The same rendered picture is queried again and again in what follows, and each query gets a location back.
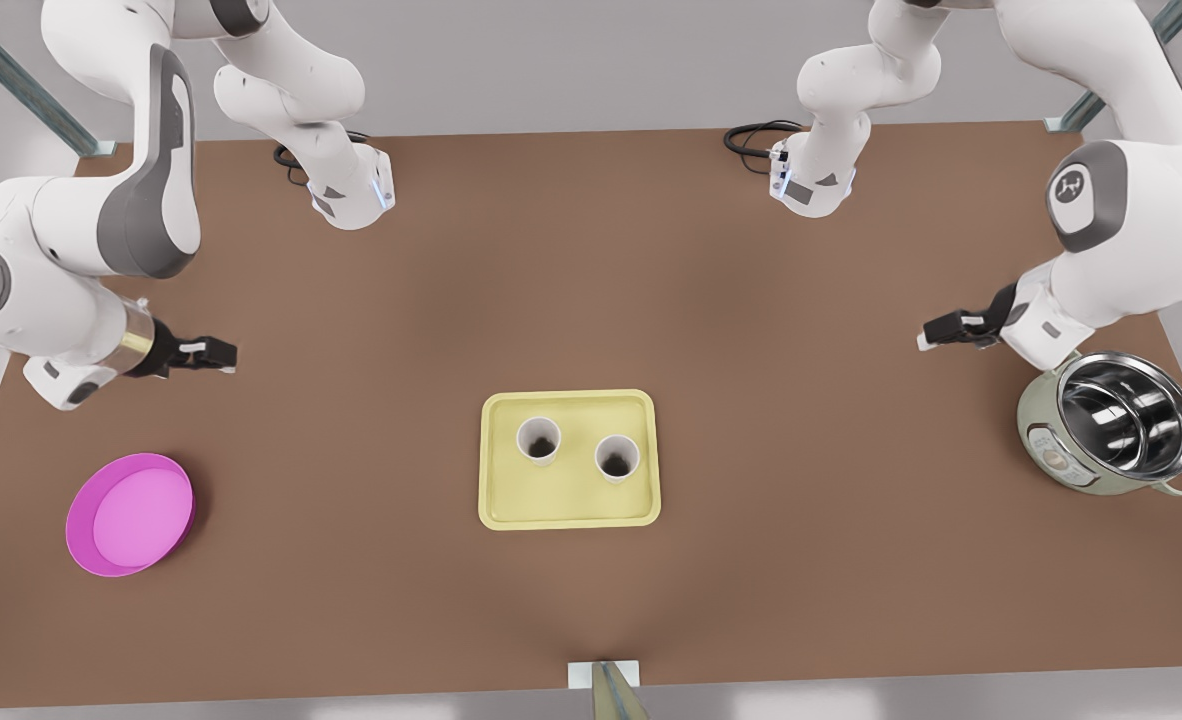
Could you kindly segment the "white IKEA cup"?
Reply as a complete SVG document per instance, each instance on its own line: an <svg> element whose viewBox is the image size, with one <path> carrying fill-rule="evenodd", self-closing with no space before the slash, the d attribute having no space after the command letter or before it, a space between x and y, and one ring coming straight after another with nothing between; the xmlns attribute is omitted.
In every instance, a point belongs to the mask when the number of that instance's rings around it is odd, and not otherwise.
<svg viewBox="0 0 1182 720"><path fill-rule="evenodd" d="M545 468L556 460L556 452L561 446L561 429L553 419L531 416L519 424L515 445L524 458Z"/></svg>
<svg viewBox="0 0 1182 720"><path fill-rule="evenodd" d="M608 482L622 484L638 469L641 452L632 437L613 434L600 439L595 448L596 468Z"/></svg>

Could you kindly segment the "green electric cooking pot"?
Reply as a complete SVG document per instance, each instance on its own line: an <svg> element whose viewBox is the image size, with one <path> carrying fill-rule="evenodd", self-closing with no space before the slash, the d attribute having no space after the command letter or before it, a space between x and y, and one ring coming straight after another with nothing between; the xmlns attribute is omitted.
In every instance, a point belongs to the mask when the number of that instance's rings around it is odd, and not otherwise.
<svg viewBox="0 0 1182 720"><path fill-rule="evenodd" d="M1132 353L1072 353L1017 402L1031 460L1077 492L1182 497L1182 385Z"/></svg>

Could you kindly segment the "silver frame post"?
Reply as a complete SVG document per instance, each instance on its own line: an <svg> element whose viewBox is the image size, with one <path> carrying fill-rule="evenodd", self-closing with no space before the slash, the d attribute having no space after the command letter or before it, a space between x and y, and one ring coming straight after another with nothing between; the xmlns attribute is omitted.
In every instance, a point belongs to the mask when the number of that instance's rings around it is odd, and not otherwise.
<svg viewBox="0 0 1182 720"><path fill-rule="evenodd" d="M9 91L20 104L43 123L52 135L61 140L79 158L110 158L115 154L113 141L99 141L87 128L61 105L47 87L30 74L27 69L0 45L0 85Z"/></svg>
<svg viewBox="0 0 1182 720"><path fill-rule="evenodd" d="M1136 0L1051 1L1069 17L1040 38L1052 41L1057 53L1074 53L1048 72L1085 91L1063 113L1044 118L1045 131L1084 132L1111 109L1123 137L1182 143L1182 83L1167 54L1182 32L1182 0L1164 0L1150 19Z"/></svg>
<svg viewBox="0 0 1182 720"><path fill-rule="evenodd" d="M651 720L638 698L637 660L569 662L569 689L590 689L592 720Z"/></svg>

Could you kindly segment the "yellow rectangular tray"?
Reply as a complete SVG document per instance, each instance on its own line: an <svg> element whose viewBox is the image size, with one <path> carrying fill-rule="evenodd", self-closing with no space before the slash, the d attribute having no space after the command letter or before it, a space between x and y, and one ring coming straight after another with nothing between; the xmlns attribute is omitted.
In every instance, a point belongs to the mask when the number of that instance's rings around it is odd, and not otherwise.
<svg viewBox="0 0 1182 720"><path fill-rule="evenodd" d="M515 445L531 416L553 419L561 446L540 468ZM622 434L641 452L638 469L610 484L596 468L600 439ZM658 428L641 389L496 393L483 402L478 460L478 519L491 530L647 527L661 514Z"/></svg>

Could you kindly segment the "pink round plate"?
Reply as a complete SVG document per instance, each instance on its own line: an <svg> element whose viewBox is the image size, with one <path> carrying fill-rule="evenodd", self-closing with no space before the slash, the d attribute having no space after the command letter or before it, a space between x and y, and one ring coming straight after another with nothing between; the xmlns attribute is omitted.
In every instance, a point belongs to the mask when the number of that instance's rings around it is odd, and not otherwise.
<svg viewBox="0 0 1182 720"><path fill-rule="evenodd" d="M165 559L195 520L191 479L161 454L102 466L70 502L64 538L74 564L97 577L128 577Z"/></svg>

